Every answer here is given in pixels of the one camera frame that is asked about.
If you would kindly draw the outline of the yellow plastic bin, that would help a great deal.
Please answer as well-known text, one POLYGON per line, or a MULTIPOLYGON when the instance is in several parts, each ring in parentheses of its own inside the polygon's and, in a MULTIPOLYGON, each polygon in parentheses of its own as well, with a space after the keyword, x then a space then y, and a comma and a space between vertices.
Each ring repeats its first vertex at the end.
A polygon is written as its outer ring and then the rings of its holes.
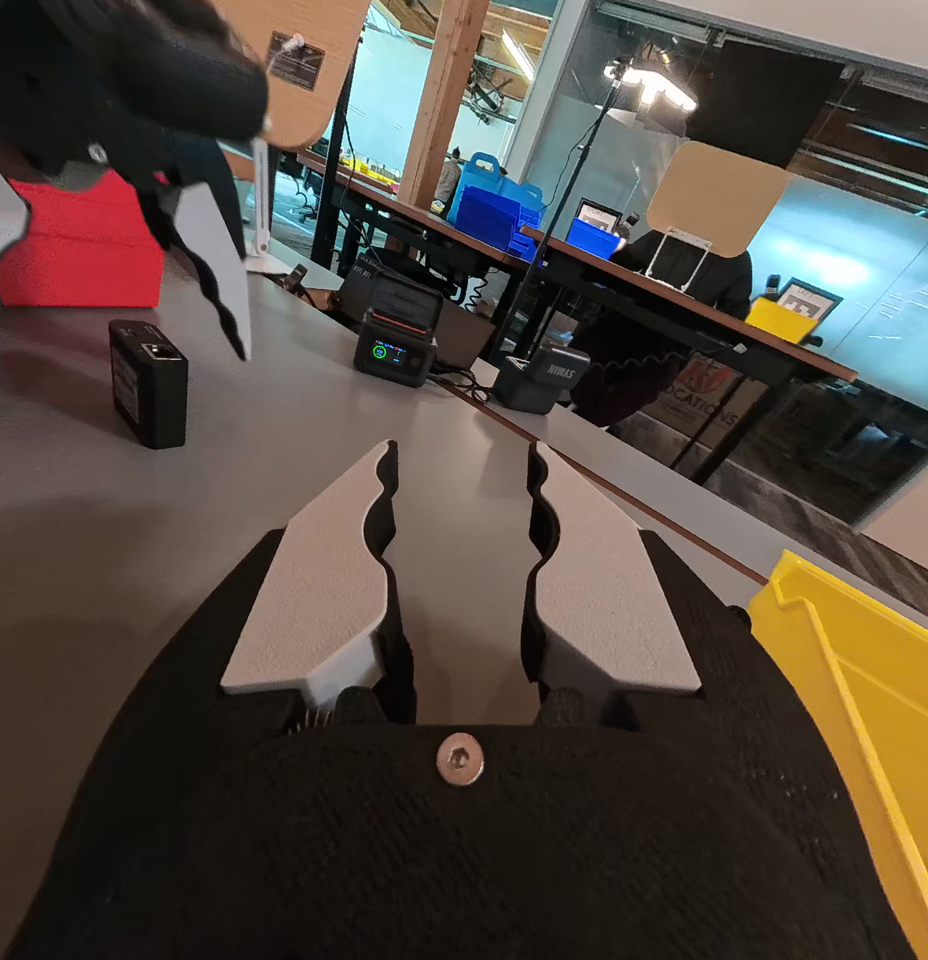
POLYGON ((789 550, 748 614, 830 749, 890 906, 928 959, 928 629, 789 550))

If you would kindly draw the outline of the black board label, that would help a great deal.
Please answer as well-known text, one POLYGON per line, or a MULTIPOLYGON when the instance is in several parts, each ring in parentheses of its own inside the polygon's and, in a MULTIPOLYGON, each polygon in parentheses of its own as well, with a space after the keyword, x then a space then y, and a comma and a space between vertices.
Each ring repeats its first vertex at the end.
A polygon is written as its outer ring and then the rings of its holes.
POLYGON ((306 42, 300 33, 278 30, 271 33, 267 57, 267 75, 300 90, 313 92, 320 76, 326 52, 306 42))

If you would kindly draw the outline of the framed marker tag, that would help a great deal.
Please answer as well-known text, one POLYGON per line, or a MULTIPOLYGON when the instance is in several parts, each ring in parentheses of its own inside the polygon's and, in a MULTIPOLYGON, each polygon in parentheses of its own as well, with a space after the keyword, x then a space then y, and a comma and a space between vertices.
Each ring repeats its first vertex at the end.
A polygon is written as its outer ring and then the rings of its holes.
POLYGON ((575 219, 602 231, 618 235, 623 214, 612 207, 589 198, 581 198, 575 212, 575 219))
POLYGON ((777 303, 820 325, 843 303, 843 297, 792 277, 780 288, 777 303))

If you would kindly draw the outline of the black ethernet adapter box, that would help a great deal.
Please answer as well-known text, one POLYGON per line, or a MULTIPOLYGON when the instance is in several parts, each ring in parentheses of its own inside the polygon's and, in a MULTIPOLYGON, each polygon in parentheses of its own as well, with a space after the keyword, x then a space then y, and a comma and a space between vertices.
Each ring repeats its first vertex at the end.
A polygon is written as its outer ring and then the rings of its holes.
POLYGON ((187 438, 189 361, 153 323, 109 322, 114 408, 150 450, 182 448, 187 438))

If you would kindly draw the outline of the red plastic bin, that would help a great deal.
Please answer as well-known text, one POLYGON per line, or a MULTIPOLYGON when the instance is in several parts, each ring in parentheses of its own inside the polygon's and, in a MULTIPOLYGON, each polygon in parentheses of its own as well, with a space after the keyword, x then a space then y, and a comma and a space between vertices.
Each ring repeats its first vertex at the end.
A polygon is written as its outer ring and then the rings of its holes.
POLYGON ((30 211, 26 235, 0 258, 12 307, 156 308, 165 253, 133 186, 108 171, 85 191, 12 178, 30 211))

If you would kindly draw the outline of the black battery charger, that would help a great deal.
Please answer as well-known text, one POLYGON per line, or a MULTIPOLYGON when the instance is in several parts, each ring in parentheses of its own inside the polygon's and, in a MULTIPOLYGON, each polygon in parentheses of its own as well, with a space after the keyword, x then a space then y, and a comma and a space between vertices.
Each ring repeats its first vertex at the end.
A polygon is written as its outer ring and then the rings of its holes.
POLYGON ((502 360, 491 397, 512 411, 547 415, 563 394, 578 384, 590 365, 587 353, 544 342, 529 359, 507 355, 502 360))

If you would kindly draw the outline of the black panel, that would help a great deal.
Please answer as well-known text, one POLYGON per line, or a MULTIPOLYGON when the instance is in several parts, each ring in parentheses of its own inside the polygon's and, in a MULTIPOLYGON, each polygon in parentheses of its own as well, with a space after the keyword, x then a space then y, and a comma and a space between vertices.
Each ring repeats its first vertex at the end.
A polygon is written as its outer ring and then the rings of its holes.
POLYGON ((830 58, 726 40, 685 138, 785 169, 844 68, 830 58))

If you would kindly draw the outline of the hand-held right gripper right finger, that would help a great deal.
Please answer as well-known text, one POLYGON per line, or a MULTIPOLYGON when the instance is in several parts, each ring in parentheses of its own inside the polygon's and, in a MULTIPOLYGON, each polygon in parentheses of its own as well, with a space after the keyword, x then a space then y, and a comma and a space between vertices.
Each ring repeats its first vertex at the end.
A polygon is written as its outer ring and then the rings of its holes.
POLYGON ((520 659, 550 694, 580 695, 585 722, 627 694, 694 695, 702 681, 645 544, 644 529, 540 440, 530 443, 529 537, 520 659))

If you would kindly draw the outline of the small yellow bin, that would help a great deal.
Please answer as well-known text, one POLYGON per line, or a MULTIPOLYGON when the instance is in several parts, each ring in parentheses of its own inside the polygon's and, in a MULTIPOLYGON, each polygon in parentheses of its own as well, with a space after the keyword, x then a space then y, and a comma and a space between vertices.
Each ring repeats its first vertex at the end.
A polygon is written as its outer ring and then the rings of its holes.
POLYGON ((812 320, 765 296, 753 301, 745 322, 752 328, 770 333, 793 345, 803 343, 818 327, 812 320))

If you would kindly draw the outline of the wooden desk with black legs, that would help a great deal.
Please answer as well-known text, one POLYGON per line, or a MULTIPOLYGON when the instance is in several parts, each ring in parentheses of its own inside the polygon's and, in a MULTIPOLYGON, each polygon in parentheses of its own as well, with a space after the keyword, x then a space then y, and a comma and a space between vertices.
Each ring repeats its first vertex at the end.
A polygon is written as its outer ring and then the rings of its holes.
POLYGON ((854 382, 854 369, 820 356, 804 346, 708 307, 674 288, 603 260, 541 230, 524 225, 521 233, 538 248, 525 280, 547 286, 542 305, 534 308, 520 334, 514 355, 529 359, 544 336, 546 320, 565 292, 607 307, 642 327, 661 333, 710 356, 744 378, 763 384, 764 392, 742 418, 710 450, 690 480, 703 486, 728 456, 797 384, 827 378, 854 382))
POLYGON ((339 166, 334 179, 331 208, 345 220, 337 255, 336 272, 340 278, 348 274, 361 249, 379 252, 373 246, 376 232, 397 241, 405 258, 414 252, 435 262, 434 273, 458 282, 463 301, 468 298, 470 281, 485 280, 490 271, 506 276, 491 316, 494 336, 481 353, 482 359, 497 364, 506 339, 506 319, 530 264, 458 230, 434 213, 375 188, 349 168, 339 166))

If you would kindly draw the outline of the beige wooden board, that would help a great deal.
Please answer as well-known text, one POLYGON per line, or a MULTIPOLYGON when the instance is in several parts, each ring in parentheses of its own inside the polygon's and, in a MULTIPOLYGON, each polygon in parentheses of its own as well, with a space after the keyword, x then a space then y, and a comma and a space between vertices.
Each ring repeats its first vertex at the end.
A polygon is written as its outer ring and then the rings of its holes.
POLYGON ((257 136, 278 149, 312 146, 326 131, 353 65, 369 1, 217 1, 214 6, 258 60, 267 82, 268 102, 257 136), (267 75, 271 34, 300 34, 326 52, 312 92, 267 75))

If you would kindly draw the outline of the studio light on tripod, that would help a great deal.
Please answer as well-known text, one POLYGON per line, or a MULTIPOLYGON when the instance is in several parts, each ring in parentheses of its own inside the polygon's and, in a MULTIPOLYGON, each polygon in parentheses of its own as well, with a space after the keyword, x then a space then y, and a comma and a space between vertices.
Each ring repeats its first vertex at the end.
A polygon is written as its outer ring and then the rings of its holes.
POLYGON ((697 108, 697 102, 689 93, 683 90, 680 85, 673 82, 667 74, 663 74, 659 70, 652 68, 650 63, 635 63, 633 59, 624 61, 617 57, 606 64, 603 75, 610 83, 607 95, 598 108, 596 117, 586 129, 586 132, 571 146, 567 153, 566 159, 568 161, 573 157, 577 157, 577 160, 563 191, 561 193, 555 193, 555 203, 550 204, 548 207, 548 219, 544 222, 545 230, 542 234, 542 239, 536 242, 537 246, 534 249, 533 257, 527 265, 518 287, 507 299, 508 310, 498 326, 497 335, 494 340, 494 348, 489 355, 490 358, 503 355, 506 334, 518 316, 518 308, 521 300, 529 294, 530 289, 543 275, 543 257, 548 249, 548 245, 554 236, 554 231, 568 204, 582 168, 589 158, 590 151, 602 123, 611 110, 616 107, 622 89, 638 90, 639 103, 645 101, 646 94, 649 95, 650 104, 653 104, 654 101, 662 95, 666 101, 677 108, 680 115, 690 114, 697 108))

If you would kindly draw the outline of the white board stand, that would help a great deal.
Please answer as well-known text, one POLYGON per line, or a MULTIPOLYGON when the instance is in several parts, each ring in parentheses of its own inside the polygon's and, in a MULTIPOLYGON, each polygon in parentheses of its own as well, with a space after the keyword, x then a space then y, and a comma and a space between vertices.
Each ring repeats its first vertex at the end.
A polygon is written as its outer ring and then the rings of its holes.
POLYGON ((252 141, 254 164, 254 210, 252 236, 244 261, 248 273, 272 279, 284 277, 289 268, 270 252, 275 182, 279 151, 262 134, 252 141))
POLYGON ((719 267, 718 258, 703 248, 660 231, 649 230, 633 243, 639 271, 689 296, 700 299, 719 267))

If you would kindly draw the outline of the black charging case with screen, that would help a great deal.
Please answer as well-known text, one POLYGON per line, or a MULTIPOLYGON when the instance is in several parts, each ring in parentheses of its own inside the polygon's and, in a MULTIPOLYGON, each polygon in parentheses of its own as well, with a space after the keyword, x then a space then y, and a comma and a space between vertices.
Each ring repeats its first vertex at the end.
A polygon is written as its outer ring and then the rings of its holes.
POLYGON ((443 306, 443 296, 433 289, 400 273, 380 271, 358 327, 354 368, 404 387, 422 387, 436 360, 443 306))

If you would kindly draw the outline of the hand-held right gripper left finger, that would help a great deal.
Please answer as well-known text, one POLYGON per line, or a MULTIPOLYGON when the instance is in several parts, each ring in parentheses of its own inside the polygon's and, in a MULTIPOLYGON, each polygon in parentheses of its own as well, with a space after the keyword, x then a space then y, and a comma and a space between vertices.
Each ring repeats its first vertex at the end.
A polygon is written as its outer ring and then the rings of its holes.
POLYGON ((414 658, 386 549, 399 450, 375 445, 287 522, 220 680, 230 695, 291 691, 330 713, 350 688, 413 724, 414 658))

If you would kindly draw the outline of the wooden post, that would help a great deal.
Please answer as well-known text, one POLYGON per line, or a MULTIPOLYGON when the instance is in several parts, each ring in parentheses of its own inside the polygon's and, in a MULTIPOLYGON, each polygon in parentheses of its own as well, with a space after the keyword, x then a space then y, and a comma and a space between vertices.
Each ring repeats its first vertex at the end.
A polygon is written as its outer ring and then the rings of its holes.
POLYGON ((489 5, 443 3, 398 186, 398 199, 407 206, 431 210, 489 5))

